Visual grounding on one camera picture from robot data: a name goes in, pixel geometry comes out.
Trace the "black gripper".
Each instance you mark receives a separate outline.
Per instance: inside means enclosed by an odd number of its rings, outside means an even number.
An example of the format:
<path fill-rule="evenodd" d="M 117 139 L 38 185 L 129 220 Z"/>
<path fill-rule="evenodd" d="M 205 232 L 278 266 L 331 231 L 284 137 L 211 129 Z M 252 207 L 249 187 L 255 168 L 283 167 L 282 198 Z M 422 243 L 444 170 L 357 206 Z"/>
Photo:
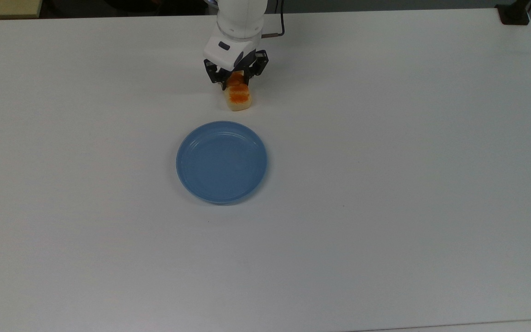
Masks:
<path fill-rule="evenodd" d="M 204 60 L 205 70 L 209 79 L 214 84 L 219 84 L 222 90 L 227 88 L 227 74 L 237 71 L 245 71 L 245 84 L 249 85 L 250 80 L 255 76 L 260 76 L 268 65 L 268 54 L 266 51 L 256 51 L 255 53 L 241 53 L 234 60 L 234 68 L 224 69 L 215 65 L 208 59 Z"/>

